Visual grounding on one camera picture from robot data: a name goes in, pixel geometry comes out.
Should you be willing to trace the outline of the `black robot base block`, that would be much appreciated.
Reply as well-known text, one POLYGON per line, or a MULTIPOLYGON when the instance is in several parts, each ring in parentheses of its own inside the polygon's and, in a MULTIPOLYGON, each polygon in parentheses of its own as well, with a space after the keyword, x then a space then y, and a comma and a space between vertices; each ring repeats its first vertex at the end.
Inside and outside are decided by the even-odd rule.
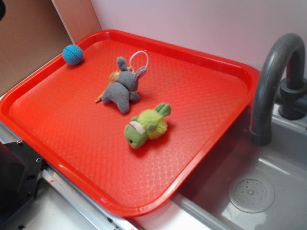
POLYGON ((0 228, 37 196, 44 159, 25 142, 0 144, 0 228))

